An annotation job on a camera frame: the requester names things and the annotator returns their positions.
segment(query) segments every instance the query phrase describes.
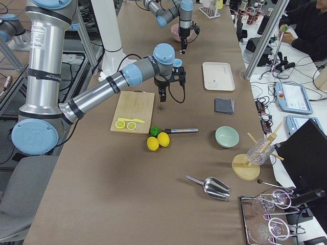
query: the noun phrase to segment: lemon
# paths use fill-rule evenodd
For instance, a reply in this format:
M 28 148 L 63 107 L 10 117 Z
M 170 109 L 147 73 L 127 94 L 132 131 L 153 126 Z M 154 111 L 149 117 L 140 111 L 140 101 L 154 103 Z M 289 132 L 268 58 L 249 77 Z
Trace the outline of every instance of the lemon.
M 124 121 L 116 121 L 115 126 L 118 129 L 124 129 L 126 126 L 126 123 Z
M 127 123 L 127 129 L 129 129 L 129 130 L 136 129 L 136 123 L 133 121 L 130 121 L 129 123 Z
M 159 144 L 163 147 L 167 147 L 170 143 L 169 136 L 165 132 L 161 132 L 160 134 L 158 134 L 157 138 L 158 138 Z
M 149 137 L 147 140 L 147 146 L 149 148 L 149 150 L 151 151 L 155 151 L 159 148 L 159 142 L 158 139 L 156 137 Z

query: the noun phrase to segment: blue joint cap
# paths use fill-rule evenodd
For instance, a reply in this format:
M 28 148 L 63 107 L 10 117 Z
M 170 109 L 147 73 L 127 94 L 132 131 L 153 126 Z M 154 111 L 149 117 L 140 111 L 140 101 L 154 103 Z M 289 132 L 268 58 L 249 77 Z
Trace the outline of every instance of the blue joint cap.
M 65 8 L 72 0 L 31 0 L 37 6 L 49 9 L 49 10 L 58 10 Z
M 3 20 L 18 20 L 18 17 L 14 14 L 3 14 L 0 18 Z
M 154 48 L 153 56 L 161 64 L 172 65 L 175 61 L 175 50 L 171 45 L 161 43 Z
M 129 64 L 122 71 L 129 86 L 136 86 L 143 82 L 142 73 L 136 65 Z
M 157 20 L 158 25 L 159 25 L 161 28 L 163 28 L 163 27 L 165 27 L 165 26 L 167 25 L 167 21 L 166 21 L 166 19 L 163 18 L 162 16 L 158 16 L 158 17 L 156 18 L 156 20 Z
M 174 67 L 180 67 L 182 66 L 183 61 L 181 59 L 175 59 L 174 60 Z
M 68 31 L 78 31 L 80 27 L 79 23 L 72 24 L 71 27 L 68 29 Z
M 11 139 L 22 152 L 40 155 L 57 145 L 57 130 L 47 121 L 30 118 L 19 121 L 13 128 Z
M 193 1 L 192 0 L 182 0 L 180 7 L 185 11 L 193 10 Z
M 0 31 L 0 38 L 3 42 L 8 42 L 11 39 L 11 36 L 6 32 Z

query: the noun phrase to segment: light green bowl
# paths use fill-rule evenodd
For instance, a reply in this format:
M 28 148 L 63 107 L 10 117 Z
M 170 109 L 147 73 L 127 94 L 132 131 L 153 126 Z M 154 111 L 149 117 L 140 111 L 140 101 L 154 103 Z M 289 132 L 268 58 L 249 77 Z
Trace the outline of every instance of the light green bowl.
M 237 131 L 229 126 L 222 126 L 216 130 L 216 142 L 225 148 L 231 148 L 240 140 Z

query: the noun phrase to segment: pink bowl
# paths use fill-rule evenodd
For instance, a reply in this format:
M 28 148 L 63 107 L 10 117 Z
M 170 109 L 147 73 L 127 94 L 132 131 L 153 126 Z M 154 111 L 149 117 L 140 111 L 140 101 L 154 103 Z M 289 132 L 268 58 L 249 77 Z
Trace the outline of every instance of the pink bowl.
M 178 35 L 178 27 L 179 27 L 179 24 L 174 24 L 172 25 L 172 27 L 170 28 L 170 30 L 172 31 L 173 33 L 173 37 L 174 39 L 177 41 L 177 42 L 180 42 L 180 38 L 179 38 L 179 35 Z M 187 40 L 188 41 L 192 41 L 193 40 L 193 33 L 194 33 L 194 30 L 191 30 L 191 33 L 190 35 L 187 37 Z

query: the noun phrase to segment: brown table surface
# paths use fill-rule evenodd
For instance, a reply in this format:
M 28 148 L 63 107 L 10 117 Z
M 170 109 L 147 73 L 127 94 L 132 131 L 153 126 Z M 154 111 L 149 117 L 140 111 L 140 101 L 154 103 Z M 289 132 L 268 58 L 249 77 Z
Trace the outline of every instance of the brown table surface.
M 147 135 L 110 132 L 119 96 L 105 101 L 84 116 L 65 144 L 24 244 L 245 244 L 238 197 L 256 195 L 267 186 L 238 178 L 231 161 L 253 146 L 246 133 L 258 139 L 262 130 L 250 84 L 241 76 L 245 66 L 229 9 L 208 19 L 199 6 L 193 20 L 201 33 L 185 55 L 179 54 L 180 44 L 170 32 L 178 20 L 161 29 L 151 13 L 130 1 L 118 16 L 126 54 L 145 56 L 156 44 L 170 43 L 187 72 L 183 104 L 169 95 L 160 103 L 152 80 L 128 89 L 156 93 L 152 125 L 199 128 L 199 133 L 170 135 L 167 148 L 151 152 Z M 202 63 L 207 61 L 231 65 L 234 92 L 204 89 Z M 171 91 L 182 98 L 178 83 Z M 235 114 L 215 113 L 216 97 L 235 100 Z M 231 149 L 215 141 L 215 130 L 224 125 L 240 135 Z M 225 182 L 231 187 L 229 202 L 209 198 L 185 175 Z M 262 166 L 260 178 L 274 182 L 270 165 Z

